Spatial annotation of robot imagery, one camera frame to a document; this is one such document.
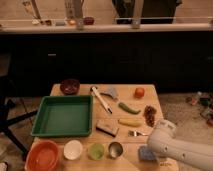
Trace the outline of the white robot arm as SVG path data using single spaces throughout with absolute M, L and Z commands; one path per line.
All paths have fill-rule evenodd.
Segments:
M 154 152 L 203 171 L 213 171 L 213 146 L 178 140 L 174 123 L 160 119 L 147 139 Z

